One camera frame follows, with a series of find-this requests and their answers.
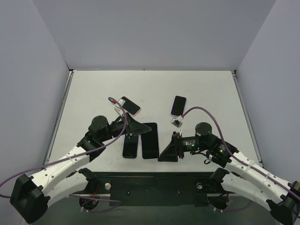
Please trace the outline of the large phone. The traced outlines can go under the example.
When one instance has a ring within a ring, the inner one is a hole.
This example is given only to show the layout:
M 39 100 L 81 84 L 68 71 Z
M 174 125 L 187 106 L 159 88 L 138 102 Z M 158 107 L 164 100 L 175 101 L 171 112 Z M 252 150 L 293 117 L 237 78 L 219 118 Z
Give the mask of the large phone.
M 159 141 L 157 123 L 145 123 L 151 128 L 151 131 L 141 135 L 142 142 L 142 158 L 156 159 L 159 157 Z

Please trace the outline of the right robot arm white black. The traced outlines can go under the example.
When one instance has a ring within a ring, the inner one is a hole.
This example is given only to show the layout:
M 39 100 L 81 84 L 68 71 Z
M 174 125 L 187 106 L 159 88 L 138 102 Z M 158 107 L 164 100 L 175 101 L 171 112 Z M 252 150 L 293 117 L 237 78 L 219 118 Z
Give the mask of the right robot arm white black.
M 283 225 L 293 225 L 300 217 L 299 181 L 289 182 L 266 171 L 236 147 L 213 135 L 209 123 L 197 124 L 195 135 L 190 137 L 173 132 L 158 161 L 177 162 L 184 158 L 185 152 L 202 154 L 207 163 L 219 166 L 209 181 L 213 191 L 223 189 L 241 195 L 263 206 Z

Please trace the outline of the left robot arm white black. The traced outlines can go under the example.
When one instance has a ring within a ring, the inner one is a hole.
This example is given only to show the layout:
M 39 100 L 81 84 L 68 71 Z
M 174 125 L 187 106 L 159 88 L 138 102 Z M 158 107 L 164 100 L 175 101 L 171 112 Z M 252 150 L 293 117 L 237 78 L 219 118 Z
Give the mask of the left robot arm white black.
M 39 220 L 51 204 L 74 192 L 91 193 L 96 189 L 96 176 L 83 166 L 96 159 L 122 135 L 139 136 L 151 128 L 133 119 L 128 113 L 109 123 L 105 116 L 96 116 L 88 132 L 61 159 L 42 166 L 30 176 L 22 173 L 15 181 L 10 204 L 22 218 L 32 224 Z

